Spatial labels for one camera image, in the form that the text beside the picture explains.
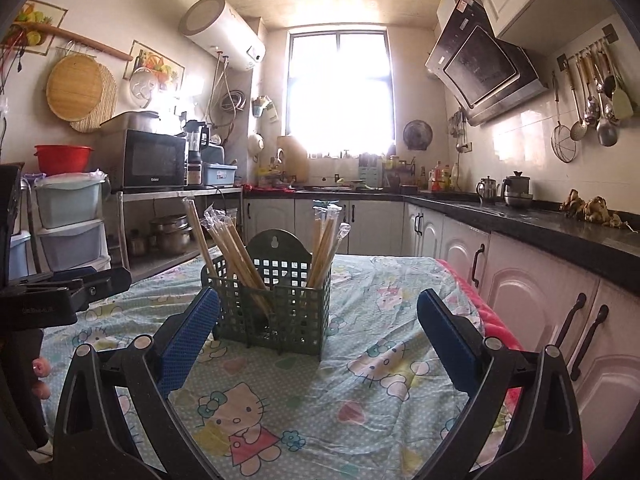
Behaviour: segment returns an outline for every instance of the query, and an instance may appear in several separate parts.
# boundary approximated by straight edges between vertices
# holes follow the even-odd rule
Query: window
[[[309,153],[386,153],[394,108],[386,33],[291,36],[287,135]]]

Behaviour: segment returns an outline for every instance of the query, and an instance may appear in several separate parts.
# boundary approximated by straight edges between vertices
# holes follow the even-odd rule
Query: wall picture
[[[38,0],[27,0],[22,6],[22,9],[15,17],[15,22],[36,22],[46,23],[47,25],[53,25],[59,27],[62,24],[62,20],[66,15],[66,10],[62,7],[58,7],[52,4],[41,2]],[[3,45],[11,45],[15,43],[15,37],[21,32],[20,27],[11,27],[7,34],[2,38]],[[27,45],[25,52],[31,52],[32,54],[40,54],[46,56],[49,53],[53,36],[46,32],[39,32],[37,30],[27,31]]]
[[[139,41],[133,42],[130,54],[133,56],[133,61],[127,63],[124,79],[131,79],[131,74],[133,74],[134,70],[145,67],[151,70],[158,78],[161,91],[169,90],[176,93],[180,91],[184,77],[184,67],[182,65]]]

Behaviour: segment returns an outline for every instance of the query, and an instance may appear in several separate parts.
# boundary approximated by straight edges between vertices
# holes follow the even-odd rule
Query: red bucket
[[[35,148],[38,167],[42,173],[49,176],[60,173],[82,173],[93,151],[88,146],[69,146],[68,144],[38,144]]]

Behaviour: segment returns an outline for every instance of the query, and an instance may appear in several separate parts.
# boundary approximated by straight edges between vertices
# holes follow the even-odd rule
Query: window frame
[[[346,34],[366,34],[368,36],[379,35],[385,39],[385,48],[386,48],[386,58],[389,61],[389,74],[387,76],[382,77],[371,77],[368,79],[378,80],[386,82],[389,87],[389,95],[391,95],[391,141],[392,143],[396,143],[396,104],[395,104],[395,96],[394,96],[394,85],[393,85],[393,68],[391,65],[391,50],[389,49],[389,37],[386,33],[386,30],[367,30],[363,28],[354,28],[354,29],[344,29],[344,30],[318,30],[317,32],[300,32],[297,34],[289,35],[289,57],[287,59],[287,103],[286,103],[286,119],[285,119],[285,135],[291,135],[290,129],[290,92],[291,92],[291,82],[292,80],[296,80],[297,78],[292,78],[290,75],[291,69],[291,58],[293,56],[293,41],[296,38],[302,38],[305,36],[335,36],[337,51],[340,52],[340,36]]]

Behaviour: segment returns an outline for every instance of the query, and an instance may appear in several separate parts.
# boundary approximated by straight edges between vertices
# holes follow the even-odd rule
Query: water heater
[[[226,0],[196,2],[178,28],[212,56],[228,56],[235,70],[251,70],[264,57],[264,44]]]

